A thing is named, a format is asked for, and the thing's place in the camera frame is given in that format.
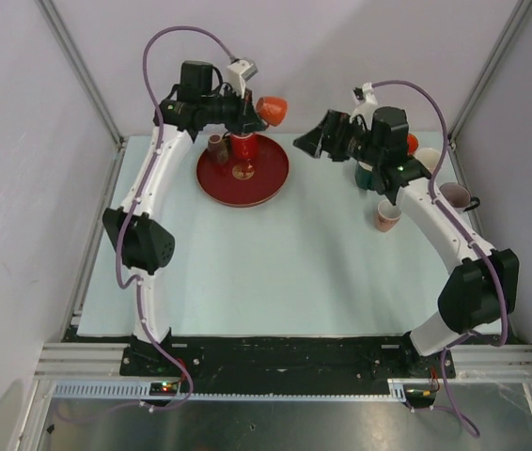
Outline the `dark green mug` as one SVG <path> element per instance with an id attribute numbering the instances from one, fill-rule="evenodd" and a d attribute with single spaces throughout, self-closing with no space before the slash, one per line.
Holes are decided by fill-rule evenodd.
<path id="1" fill-rule="evenodd" d="M 374 177 L 372 167 L 363 162 L 357 162 L 354 171 L 354 181 L 361 190 L 374 191 Z"/>

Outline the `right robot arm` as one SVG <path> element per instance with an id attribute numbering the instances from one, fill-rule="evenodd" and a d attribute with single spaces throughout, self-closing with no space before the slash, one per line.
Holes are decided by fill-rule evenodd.
<path id="1" fill-rule="evenodd" d="M 472 229 L 441 195 L 431 172 L 408 152 L 409 125 L 404 110 L 377 108 L 366 124 L 358 117 L 328 111 L 293 145 L 318 159 L 354 159 L 370 166 L 374 189 L 410 217 L 442 259 L 449 274 L 436 312 L 405 334 L 401 369 L 422 376 L 433 355 L 475 335 L 481 324 L 501 322 L 499 341 L 509 334 L 516 306 L 520 262 L 510 249 L 498 250 Z"/>

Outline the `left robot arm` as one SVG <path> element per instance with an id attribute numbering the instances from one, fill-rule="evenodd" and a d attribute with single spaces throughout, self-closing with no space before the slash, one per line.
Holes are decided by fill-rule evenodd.
<path id="1" fill-rule="evenodd" d="M 131 190 L 117 208 L 102 214 L 103 227 L 116 252 L 117 284 L 136 288 L 133 337 L 149 343 L 140 361 L 154 375 L 166 373 L 174 362 L 172 349 L 161 344 L 171 328 L 159 320 L 154 295 L 156 274 L 170 262 L 176 246 L 174 236 L 160 223 L 165 195 L 197 135 L 206 127 L 222 125 L 240 137 L 265 130 L 266 123 L 247 86 L 257 72 L 253 61 L 237 58 L 227 66 L 221 84 L 213 86 L 216 69 L 212 64 L 183 62 L 180 80 L 171 94 L 163 100 L 149 96 L 154 129 Z"/>

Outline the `small pink square mug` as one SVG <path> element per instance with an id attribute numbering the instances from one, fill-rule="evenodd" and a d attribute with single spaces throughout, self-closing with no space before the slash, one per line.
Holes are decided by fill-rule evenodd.
<path id="1" fill-rule="evenodd" d="M 401 209 L 392 204 L 389 200 L 382 200 L 374 213 L 374 225 L 380 232 L 388 232 L 399 221 Z"/>

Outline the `large orange mug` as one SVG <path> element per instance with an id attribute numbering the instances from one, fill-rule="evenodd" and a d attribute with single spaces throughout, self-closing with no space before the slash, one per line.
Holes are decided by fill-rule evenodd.
<path id="1" fill-rule="evenodd" d="M 407 137 L 407 143 L 408 143 L 408 153 L 410 155 L 413 155 L 419 147 L 419 141 L 415 135 L 409 133 Z"/>

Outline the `lilac ribbed mug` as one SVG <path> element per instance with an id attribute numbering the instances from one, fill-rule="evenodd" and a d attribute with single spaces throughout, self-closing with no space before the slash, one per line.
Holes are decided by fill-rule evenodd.
<path id="1" fill-rule="evenodd" d="M 447 182 L 439 187 L 441 195 L 458 213 L 477 209 L 481 201 L 473 196 L 467 188 L 456 182 Z"/>

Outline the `tall pink mug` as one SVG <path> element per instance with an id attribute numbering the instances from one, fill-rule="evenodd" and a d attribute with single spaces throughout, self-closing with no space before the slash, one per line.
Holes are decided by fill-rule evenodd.
<path id="1" fill-rule="evenodd" d="M 441 151 L 436 148 L 419 148 L 415 152 L 414 157 L 433 174 L 441 160 Z"/>

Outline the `small orange cup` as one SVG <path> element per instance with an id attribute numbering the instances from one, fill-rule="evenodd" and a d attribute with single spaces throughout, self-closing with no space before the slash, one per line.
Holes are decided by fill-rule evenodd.
<path id="1" fill-rule="evenodd" d="M 285 119 L 288 112 L 288 102 L 279 97 L 264 96 L 258 99 L 256 103 L 256 112 L 258 116 L 272 127 L 279 126 Z"/>

